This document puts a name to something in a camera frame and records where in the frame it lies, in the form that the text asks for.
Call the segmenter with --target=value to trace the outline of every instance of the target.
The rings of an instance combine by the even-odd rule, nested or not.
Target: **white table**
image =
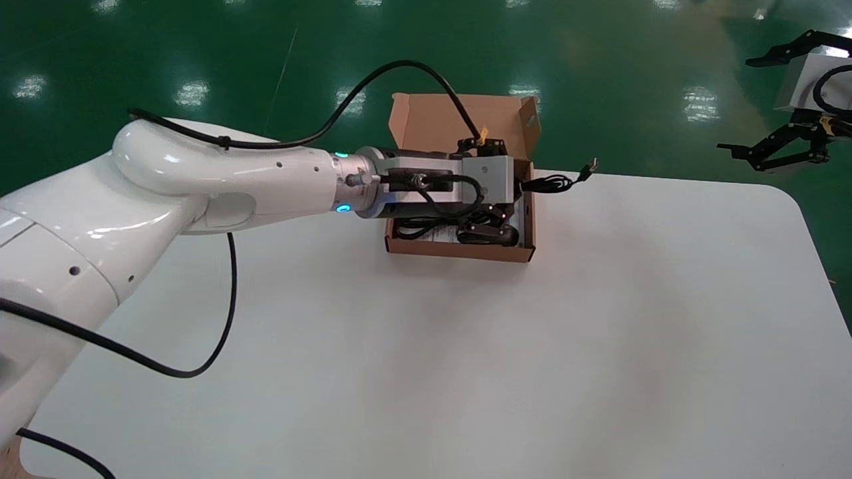
[[[122,478],[850,477],[852,341],[790,197],[599,175],[537,201],[530,264],[389,255],[351,214],[238,233],[205,375],[90,346],[32,428]],[[227,285],[224,237],[179,238],[101,331],[195,367]]]

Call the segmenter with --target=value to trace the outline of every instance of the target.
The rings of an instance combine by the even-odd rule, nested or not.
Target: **black cable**
[[[115,475],[113,475],[113,473],[110,472],[110,470],[107,469],[105,465],[101,464],[97,459],[89,456],[87,453],[84,453],[76,447],[73,447],[69,444],[65,444],[64,442],[58,439],[54,439],[53,437],[45,436],[44,434],[39,434],[34,430],[28,430],[25,428],[18,429],[18,432],[16,434],[25,439],[29,439],[30,441],[39,442],[47,447],[52,447],[57,451],[62,451],[63,453],[80,460],[88,467],[96,470],[98,474],[104,477],[104,479],[115,479]]]
[[[166,366],[165,364],[157,362],[142,353],[138,353],[121,343],[116,343],[110,338],[105,338],[96,332],[77,326],[74,323],[56,316],[49,315],[43,311],[39,311],[38,309],[10,301],[6,298],[0,297],[0,311],[6,311],[7,313],[20,316],[21,318],[35,321],[38,324],[51,327],[70,336],[74,336],[77,339],[82,339],[88,343],[101,346],[103,349],[107,349],[117,355],[124,356],[133,362],[139,363],[148,369],[153,369],[156,372],[165,374],[166,376],[171,376],[172,378],[195,378],[202,372],[207,371],[207,369],[212,366],[213,361],[215,361],[219,356],[219,353],[222,352],[222,348],[225,347],[225,341],[227,341],[227,335],[231,331],[233,312],[237,308],[237,248],[233,243],[233,234],[231,233],[227,234],[227,245],[231,253],[231,301],[227,310],[225,329],[222,331],[222,337],[219,338],[219,344],[217,344],[216,348],[213,349],[213,354],[210,355],[210,358],[208,358],[200,367],[193,369],[192,371],[182,371],[180,369]]]
[[[189,136],[190,138],[194,138],[199,141],[204,141],[206,143],[212,143],[214,145],[218,145],[225,149],[228,148],[243,148],[247,150],[278,150],[281,148],[292,148],[292,147],[301,147],[307,145],[313,141],[319,139],[322,135],[328,132],[338,118],[343,114],[343,111],[346,110],[346,107],[349,106],[349,103],[354,100],[355,96],[358,95],[370,82],[381,76],[383,73],[394,70],[395,68],[401,68],[403,66],[411,66],[413,68],[417,68],[426,72],[430,77],[434,78],[436,82],[444,89],[444,91],[450,96],[450,100],[452,100],[453,105],[456,106],[458,110],[458,114],[462,116],[462,120],[464,120],[464,124],[467,125],[470,133],[473,134],[474,138],[479,141],[480,140],[480,132],[476,129],[476,125],[473,120],[470,119],[470,115],[468,115],[467,110],[464,109],[464,105],[462,105],[462,101],[458,99],[458,95],[452,89],[452,86],[441,76],[432,69],[432,67],[421,63],[419,61],[413,60],[398,60],[391,61],[387,65],[380,66],[376,70],[373,70],[372,73],[366,76],[361,83],[355,85],[355,88],[349,92],[349,95],[343,99],[343,102],[340,106],[337,107],[337,110],[328,118],[325,124],[320,128],[316,133],[311,136],[307,136],[302,138],[301,140],[295,141],[238,141],[232,140],[230,136],[213,136],[207,135],[205,133],[201,133],[200,131],[193,130],[191,128],[187,128],[186,126],[179,125],[175,122],[169,121],[163,117],[155,115],[154,113],[147,112],[140,108],[129,108],[128,113],[136,118],[145,119],[150,121],[151,123],[158,124],[169,130],[180,133],[184,136]]]
[[[517,182],[517,186],[522,192],[530,193],[562,193],[568,191],[576,183],[584,182],[589,179],[592,173],[597,170],[597,158],[592,160],[580,170],[580,174],[576,180],[565,175],[550,175],[544,178],[536,178],[528,182]]]
[[[825,75],[821,76],[819,80],[816,80],[814,84],[814,102],[816,102],[817,106],[822,108],[828,113],[834,113],[841,118],[850,119],[852,118],[852,110],[847,110],[846,108],[835,107],[833,105],[829,105],[827,101],[822,98],[822,87],[826,86],[826,82],[829,78],[843,72],[852,72],[852,65],[844,65],[838,66],[837,68],[832,68]]]
[[[475,211],[479,210],[479,207],[482,205],[482,200],[485,199],[485,195],[482,193],[482,186],[479,184],[478,181],[476,181],[474,178],[471,178],[470,176],[466,176],[466,175],[436,175],[436,176],[426,176],[426,177],[423,178],[423,183],[425,183],[427,185],[432,184],[432,183],[437,183],[437,182],[468,183],[476,191],[476,199],[474,199],[473,203],[471,203],[470,205],[468,205],[467,207],[465,207],[461,211],[451,212],[451,211],[445,211],[445,210],[441,209],[438,206],[438,204],[435,203],[435,200],[432,199],[432,195],[430,195],[428,191],[426,191],[423,188],[416,188],[417,192],[420,193],[420,196],[422,196],[423,199],[425,199],[426,202],[429,203],[430,206],[432,206],[432,210],[435,211],[435,214],[438,217],[446,218],[446,219],[455,219],[455,218],[462,218],[462,217],[468,216],[468,215],[474,213]]]
[[[433,218],[428,216],[417,216],[413,218],[399,218],[394,220],[394,232],[401,240],[416,240],[434,228],[442,226],[458,226],[462,221],[471,224],[485,224],[489,221],[488,215],[480,210],[467,218]],[[412,233],[406,233],[403,229],[414,229]]]

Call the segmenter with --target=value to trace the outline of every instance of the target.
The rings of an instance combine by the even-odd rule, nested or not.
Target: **yellow cable tie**
[[[486,139],[487,137],[488,137],[488,128],[483,128],[483,129],[482,129],[482,132],[480,133],[480,139],[479,139],[479,141],[478,141],[476,144],[477,144],[477,145],[479,145],[479,146],[484,145],[484,144],[485,144],[485,139]]]
[[[831,121],[830,117],[820,118],[820,124],[822,125],[822,128],[824,128],[826,130],[827,134],[834,136],[834,132],[832,131],[832,126],[831,126],[831,124],[828,123],[829,121]]]

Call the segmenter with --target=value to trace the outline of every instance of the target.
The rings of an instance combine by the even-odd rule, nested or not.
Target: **cable connector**
[[[584,182],[588,180],[589,176],[591,176],[591,174],[594,173],[595,170],[597,170],[597,158],[592,159],[591,163],[587,164],[583,167],[582,170],[580,170],[580,174],[579,176],[577,176],[577,179],[574,180],[574,182]]]

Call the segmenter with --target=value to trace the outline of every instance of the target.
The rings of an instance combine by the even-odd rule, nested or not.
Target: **black robotic claw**
[[[846,50],[852,55],[852,39],[832,33],[808,30],[792,42],[775,45],[764,56],[746,60],[745,64],[755,68],[787,65],[790,60],[797,56],[807,55],[811,50],[821,46]]]
[[[790,118],[789,124],[773,131],[753,147],[725,143],[719,143],[716,147],[730,150],[732,158],[744,159],[755,171],[773,170],[802,162],[825,163],[831,159],[831,155],[828,153],[828,143],[831,142],[832,136],[829,136],[820,124],[821,119],[822,113],[820,112],[796,110]],[[798,138],[810,141],[810,149],[807,152],[769,159],[770,156]]]

